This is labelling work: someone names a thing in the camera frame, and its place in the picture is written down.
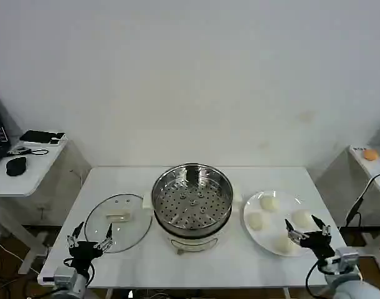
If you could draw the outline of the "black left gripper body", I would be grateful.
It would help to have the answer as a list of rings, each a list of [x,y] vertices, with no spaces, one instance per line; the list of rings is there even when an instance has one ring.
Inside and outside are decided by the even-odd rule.
[[[88,270],[93,259],[102,256],[102,249],[97,242],[78,241],[77,245],[69,246],[72,257],[70,266],[81,275],[88,275]]]

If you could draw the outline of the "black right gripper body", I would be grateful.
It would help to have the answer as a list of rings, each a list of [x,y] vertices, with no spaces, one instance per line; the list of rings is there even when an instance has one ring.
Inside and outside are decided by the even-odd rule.
[[[304,233],[304,237],[300,239],[299,245],[303,248],[310,249],[317,259],[327,259],[335,255],[335,251],[331,248],[331,236],[324,235],[322,231],[313,231]]]

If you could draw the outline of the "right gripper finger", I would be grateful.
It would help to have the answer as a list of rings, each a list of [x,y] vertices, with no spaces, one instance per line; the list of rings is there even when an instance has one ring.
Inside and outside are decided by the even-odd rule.
[[[331,227],[329,225],[326,225],[321,219],[317,218],[314,215],[311,215],[311,218],[321,230],[322,235],[331,235]]]
[[[291,239],[293,242],[300,242],[301,240],[309,238],[309,236],[305,233],[295,230],[288,219],[285,219],[285,225],[287,229],[288,238]]]

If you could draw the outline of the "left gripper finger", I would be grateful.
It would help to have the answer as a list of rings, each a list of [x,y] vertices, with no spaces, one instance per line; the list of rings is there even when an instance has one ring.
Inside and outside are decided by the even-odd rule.
[[[80,235],[80,232],[82,230],[82,227],[84,225],[84,222],[81,222],[72,232],[71,235],[67,236],[67,243],[69,248],[78,247],[78,237]]]
[[[112,243],[113,243],[113,240],[112,240],[112,234],[113,234],[112,225],[113,225],[112,223],[109,225],[107,233],[105,235],[105,239],[93,246],[95,249],[98,249],[98,250],[101,250],[101,251],[107,251],[112,246]]]

